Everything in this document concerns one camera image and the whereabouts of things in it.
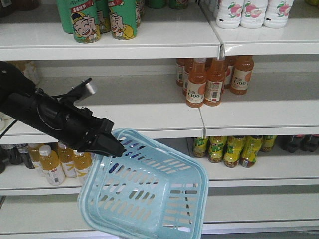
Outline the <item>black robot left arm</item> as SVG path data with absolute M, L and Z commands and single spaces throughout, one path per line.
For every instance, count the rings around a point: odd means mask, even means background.
M 122 156 L 124 147 L 111 134 L 113 122 L 74 105 L 96 92 L 91 78 L 68 93 L 50 96 L 17 67 L 0 63 L 0 111 L 79 152 Z

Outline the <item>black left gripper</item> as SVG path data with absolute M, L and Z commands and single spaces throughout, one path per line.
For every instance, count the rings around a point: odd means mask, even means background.
M 111 134 L 114 123 L 50 97 L 37 102 L 38 129 L 80 152 L 121 157 L 124 146 Z

